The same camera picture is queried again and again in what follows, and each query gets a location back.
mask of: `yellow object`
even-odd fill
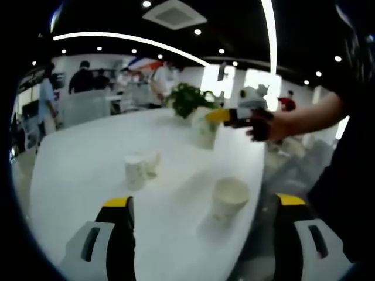
[[[289,195],[289,194],[284,194],[284,193],[276,193],[276,195],[280,198],[281,200],[281,205],[286,206],[286,205],[306,205],[304,200],[297,196]]]
[[[230,120],[229,109],[220,108],[206,114],[206,119],[211,122],[221,123]]]
[[[125,207],[130,196],[116,197],[104,203],[103,207]]]

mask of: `white table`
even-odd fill
[[[106,101],[121,101],[122,96],[120,95],[107,95],[105,96]]]
[[[194,147],[190,127],[169,109],[134,112],[81,124],[44,138],[30,192],[32,231],[58,265],[67,241],[96,218],[102,204],[134,195],[135,273],[143,280],[226,280],[254,218],[264,145],[244,129],[221,127],[214,151]],[[125,186],[124,155],[161,154],[158,177],[141,191]],[[229,227],[208,215],[214,183],[234,176],[250,200]]]

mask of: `blue shirt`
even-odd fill
[[[47,101],[50,101],[53,105],[54,95],[51,82],[48,78],[45,78],[39,88],[39,105],[37,112],[37,121],[39,124],[45,120],[47,114],[51,114],[47,106]]]

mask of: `ceiling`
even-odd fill
[[[49,22],[60,1],[44,1],[36,9],[30,7],[35,13],[30,11],[27,15],[30,26],[25,27],[28,31],[29,67],[33,60],[46,61],[51,56],[61,55],[61,49],[66,49],[67,55],[99,53],[97,46],[103,48],[102,53],[131,54],[131,49],[136,48],[139,56],[156,58],[162,54],[163,59],[198,65],[169,51],[129,40],[83,37],[53,42],[51,38],[65,33],[100,31],[151,39],[210,63],[237,60],[238,68],[269,70],[270,51],[261,0],[184,0],[207,18],[207,22],[180,30],[170,30],[142,19],[144,13],[163,0],[151,1],[150,8],[142,7],[141,2],[65,1],[52,35],[49,35]],[[309,80],[311,87],[322,84],[334,88],[336,83],[340,83],[338,73],[345,65],[344,61],[337,63],[334,60],[335,56],[343,56],[343,23],[336,13],[334,2],[273,0],[272,3],[277,32],[278,73],[298,84]],[[201,35],[194,34],[196,28],[202,30]],[[219,48],[224,48],[225,54],[219,54]],[[321,71],[322,77],[317,77],[316,71]]]

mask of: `white paper cup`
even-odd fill
[[[136,155],[125,157],[125,179],[128,189],[143,188],[148,179],[147,162],[144,157]]]
[[[212,214],[216,220],[229,222],[249,198],[246,184],[231,177],[223,178],[215,184]]]
[[[192,142],[199,148],[213,149],[215,144],[219,125],[206,119],[206,114],[210,112],[210,108],[199,107],[192,116]]]
[[[156,168],[160,164],[160,153],[152,152],[146,157],[146,169],[149,177],[156,176]]]

